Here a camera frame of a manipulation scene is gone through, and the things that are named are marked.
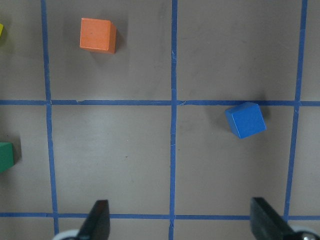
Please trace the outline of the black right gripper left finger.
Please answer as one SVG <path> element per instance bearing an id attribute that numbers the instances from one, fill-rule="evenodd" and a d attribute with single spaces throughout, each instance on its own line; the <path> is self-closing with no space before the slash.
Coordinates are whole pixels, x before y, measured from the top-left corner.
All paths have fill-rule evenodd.
<path id="1" fill-rule="evenodd" d="M 77 240 L 107 240 L 110 235 L 108 200 L 97 200 L 76 235 Z"/>

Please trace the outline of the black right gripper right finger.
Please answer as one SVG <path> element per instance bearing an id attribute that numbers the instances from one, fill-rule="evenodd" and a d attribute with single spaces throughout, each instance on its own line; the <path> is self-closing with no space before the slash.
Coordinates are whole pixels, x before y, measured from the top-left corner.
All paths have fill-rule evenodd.
<path id="1" fill-rule="evenodd" d="M 250 229 L 256 240 L 299 240 L 295 232 L 263 197 L 250 200 Z"/>

